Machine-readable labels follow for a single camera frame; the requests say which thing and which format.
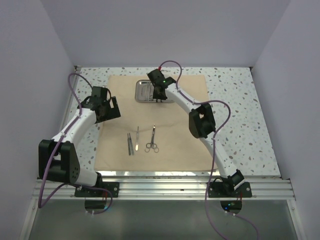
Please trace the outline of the steel scalpel handle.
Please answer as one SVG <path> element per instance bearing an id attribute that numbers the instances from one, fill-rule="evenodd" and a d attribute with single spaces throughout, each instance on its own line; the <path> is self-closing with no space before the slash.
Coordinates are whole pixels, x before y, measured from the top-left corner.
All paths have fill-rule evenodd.
<path id="1" fill-rule="evenodd" d="M 131 146 L 130 146 L 129 133 L 127 133 L 127 147 L 128 147 L 128 155 L 131 156 Z"/>
<path id="2" fill-rule="evenodd" d="M 135 151 L 136 152 L 139 150 L 139 136 L 140 136 L 139 126 L 137 126 L 136 138 L 135 138 Z"/>
<path id="3" fill-rule="evenodd" d="M 128 141 L 129 141 L 129 149 L 130 149 L 130 155 L 133 156 L 135 154 L 135 150 L 133 147 L 133 142 L 132 142 L 132 138 L 131 138 L 131 134 L 128 134 Z"/>

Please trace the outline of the beige surgical drape cloth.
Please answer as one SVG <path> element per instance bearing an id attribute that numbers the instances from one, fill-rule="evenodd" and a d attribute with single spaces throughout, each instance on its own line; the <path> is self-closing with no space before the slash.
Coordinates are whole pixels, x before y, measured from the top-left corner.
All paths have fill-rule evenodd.
<path id="1" fill-rule="evenodd" d="M 101 124 L 96 171 L 209 171 L 211 153 L 193 137 L 189 115 L 174 103 L 140 103 L 136 84 L 143 76 L 112 75 L 107 88 L 121 116 Z"/>

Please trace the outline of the small steel scissors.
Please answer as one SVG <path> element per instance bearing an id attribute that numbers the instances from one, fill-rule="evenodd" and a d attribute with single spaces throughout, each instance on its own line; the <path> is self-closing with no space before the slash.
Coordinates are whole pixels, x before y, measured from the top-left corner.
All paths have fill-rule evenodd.
<path id="1" fill-rule="evenodd" d="M 157 144 L 155 143 L 155 133 L 156 133 L 156 125 L 154 124 L 152 127 L 150 142 L 148 142 L 145 146 L 146 147 L 145 149 L 148 151 L 150 149 L 156 150 L 158 148 Z"/>

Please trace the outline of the steel forceps with ring handles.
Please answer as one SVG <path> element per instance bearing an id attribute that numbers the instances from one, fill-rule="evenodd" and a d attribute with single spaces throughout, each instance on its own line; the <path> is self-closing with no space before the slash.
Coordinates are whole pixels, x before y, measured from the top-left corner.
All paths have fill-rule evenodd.
<path id="1" fill-rule="evenodd" d="M 159 152 L 159 148 L 157 147 L 157 149 L 156 150 L 154 150 L 154 149 L 150 149 L 149 151 L 146 149 L 146 147 L 145 147 L 145 152 L 146 153 L 149 153 L 151 150 L 153 150 L 155 153 L 158 153 Z"/>

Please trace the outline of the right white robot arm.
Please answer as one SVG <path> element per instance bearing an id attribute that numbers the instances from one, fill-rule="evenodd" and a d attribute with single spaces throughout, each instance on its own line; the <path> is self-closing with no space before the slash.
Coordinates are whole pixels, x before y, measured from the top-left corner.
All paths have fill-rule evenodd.
<path id="1" fill-rule="evenodd" d="M 220 173 L 223 192 L 235 196 L 245 178 L 229 158 L 221 143 L 216 142 L 216 135 L 221 129 L 216 128 L 212 101 L 200 102 L 187 94 L 172 77 L 165 77 L 159 69 L 147 74 L 153 85 L 153 98 L 156 100 L 174 101 L 188 114 L 188 128 L 196 139 L 199 139 L 212 155 L 213 163 Z"/>

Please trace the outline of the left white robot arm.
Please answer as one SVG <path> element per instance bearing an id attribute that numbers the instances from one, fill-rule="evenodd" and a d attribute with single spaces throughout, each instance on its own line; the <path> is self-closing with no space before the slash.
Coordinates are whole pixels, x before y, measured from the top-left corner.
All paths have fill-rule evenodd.
<path id="1" fill-rule="evenodd" d="M 99 174 L 82 167 L 76 148 L 93 125 L 121 117 L 117 99 L 106 87 L 94 86 L 91 95 L 78 102 L 73 118 L 60 133 L 38 146 L 38 174 L 43 181 L 86 186 L 92 196 L 103 193 Z"/>

